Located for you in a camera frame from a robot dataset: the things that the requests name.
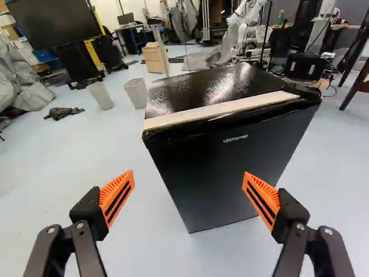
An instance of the cardboard box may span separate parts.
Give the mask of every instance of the cardboard box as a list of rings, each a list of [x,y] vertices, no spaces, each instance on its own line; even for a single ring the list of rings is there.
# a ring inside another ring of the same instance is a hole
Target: cardboard box
[[[3,26],[1,27],[4,35],[6,35],[6,37],[9,39],[9,40],[17,40],[19,39],[19,36],[16,32],[16,29],[14,26],[12,25],[6,25],[6,26]]]
[[[164,73],[163,62],[160,58],[159,42],[148,42],[146,46],[142,48],[142,54],[144,56],[148,72]],[[164,60],[169,67],[167,49],[165,47]]]
[[[215,1],[212,5],[210,5],[210,15],[209,20],[210,24],[217,24],[222,22],[222,13],[223,10],[223,2],[220,0]]]
[[[0,12],[7,10],[7,6],[5,5],[5,0],[0,0]]]
[[[44,72],[46,70],[50,70],[50,67],[47,63],[41,63],[40,65],[33,65],[32,69],[36,72],[36,73],[40,73],[40,72]]]

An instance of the mini fridge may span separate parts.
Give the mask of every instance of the mini fridge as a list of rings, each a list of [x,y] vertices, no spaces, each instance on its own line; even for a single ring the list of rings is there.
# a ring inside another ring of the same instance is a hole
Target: mini fridge
[[[257,216],[244,172],[275,185],[320,103],[247,63],[154,82],[142,139],[188,232]]]

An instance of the black tv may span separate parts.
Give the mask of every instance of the black tv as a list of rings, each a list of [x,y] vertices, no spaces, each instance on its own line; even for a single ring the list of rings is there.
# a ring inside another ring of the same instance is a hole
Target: black tv
[[[101,34],[86,0],[7,0],[6,4],[35,50]]]

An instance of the blue bin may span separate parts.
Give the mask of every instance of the blue bin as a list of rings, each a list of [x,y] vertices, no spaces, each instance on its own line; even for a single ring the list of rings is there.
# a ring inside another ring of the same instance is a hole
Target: blue bin
[[[21,27],[19,26],[18,23],[14,23],[13,26],[16,28],[17,33],[18,33],[18,35],[19,35],[20,38],[22,38],[23,36],[25,36],[24,33],[23,33],[23,31],[22,31],[22,29],[21,29]]]
[[[48,62],[56,58],[50,50],[35,50],[33,54],[40,62]]]

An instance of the trash can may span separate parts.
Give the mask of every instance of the trash can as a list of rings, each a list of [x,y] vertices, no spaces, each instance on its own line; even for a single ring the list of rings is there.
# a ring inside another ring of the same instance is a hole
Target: trash can
[[[125,90],[135,108],[146,107],[148,91],[146,89],[145,80],[143,78],[135,78],[129,80],[125,84]]]
[[[89,85],[88,89],[104,111],[114,108],[114,103],[111,100],[109,93],[107,92],[103,83],[94,83],[92,85]]]

